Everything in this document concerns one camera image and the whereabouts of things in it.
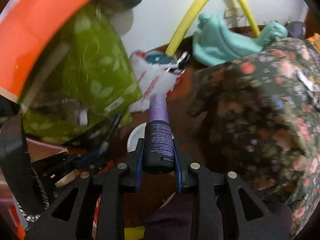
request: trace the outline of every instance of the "black gripper frame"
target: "black gripper frame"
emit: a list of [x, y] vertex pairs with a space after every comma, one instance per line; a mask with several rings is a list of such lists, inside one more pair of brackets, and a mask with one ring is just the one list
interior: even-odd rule
[[[237, 176], [209, 171], [205, 166], [192, 169], [191, 155], [180, 151], [177, 140], [175, 148], [175, 175], [179, 193], [194, 194], [192, 240], [230, 239], [228, 223], [223, 218], [230, 213], [220, 211], [217, 196], [231, 196], [231, 203], [223, 202], [226, 210], [232, 206], [236, 221], [233, 230], [237, 240], [286, 240], [288, 235], [266, 205], [254, 194], [246, 183]], [[85, 179], [78, 176], [56, 198], [38, 221], [26, 233], [26, 240], [80, 240], [91, 239], [96, 201], [101, 195], [97, 224], [97, 240], [123, 240], [122, 196], [135, 193], [140, 188], [142, 176], [143, 139], [140, 138], [135, 151], [127, 153], [122, 169], [114, 166], [110, 171], [90, 175]], [[251, 203], [260, 211], [260, 217], [250, 220], [244, 212], [240, 192], [245, 192]]]

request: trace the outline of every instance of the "teal fabric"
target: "teal fabric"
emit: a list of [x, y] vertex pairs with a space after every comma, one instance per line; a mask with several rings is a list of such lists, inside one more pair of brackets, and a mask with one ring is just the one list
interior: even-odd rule
[[206, 66], [260, 53], [264, 46], [275, 41], [275, 36], [288, 36], [287, 28], [277, 22], [267, 24], [260, 36], [253, 39], [230, 31], [221, 16], [201, 13], [198, 19], [200, 23], [193, 35], [193, 56]]

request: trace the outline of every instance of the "white paper bag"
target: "white paper bag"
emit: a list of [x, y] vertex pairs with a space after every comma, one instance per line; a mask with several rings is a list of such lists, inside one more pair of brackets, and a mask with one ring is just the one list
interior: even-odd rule
[[129, 58], [132, 70], [136, 75], [143, 94], [140, 100], [130, 106], [130, 112], [144, 112], [149, 109], [151, 95], [154, 93], [168, 95], [184, 73], [183, 71], [179, 74], [174, 74], [159, 64], [150, 64], [144, 59], [143, 55], [143, 52], [135, 51]]

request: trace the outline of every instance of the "purple spray bottle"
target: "purple spray bottle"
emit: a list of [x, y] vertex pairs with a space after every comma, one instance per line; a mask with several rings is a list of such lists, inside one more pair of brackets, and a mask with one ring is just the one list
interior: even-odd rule
[[172, 131], [169, 125], [165, 95], [150, 98], [148, 121], [144, 135], [143, 171], [165, 174], [174, 171]]

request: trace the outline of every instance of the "floral fabric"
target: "floral fabric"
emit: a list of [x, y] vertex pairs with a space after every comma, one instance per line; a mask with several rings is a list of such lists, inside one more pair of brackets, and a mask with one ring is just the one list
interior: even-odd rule
[[188, 109], [191, 116], [208, 112], [209, 140], [228, 159], [228, 170], [263, 200], [291, 208], [291, 237], [320, 199], [320, 113], [298, 70], [320, 84], [313, 46], [285, 38], [260, 54], [198, 71]]

